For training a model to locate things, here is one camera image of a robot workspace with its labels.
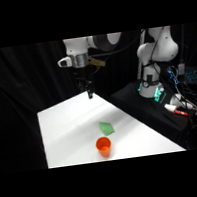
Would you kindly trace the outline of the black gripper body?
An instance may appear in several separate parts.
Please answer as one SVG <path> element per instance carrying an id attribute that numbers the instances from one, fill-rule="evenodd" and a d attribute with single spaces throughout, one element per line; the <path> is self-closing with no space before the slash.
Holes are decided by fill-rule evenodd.
<path id="1" fill-rule="evenodd" d="M 81 67 L 75 69 L 75 77 L 76 83 L 79 87 L 79 84 L 83 84 L 85 89 L 89 86 L 91 87 L 92 81 L 90 76 L 90 68 L 89 67 Z"/>

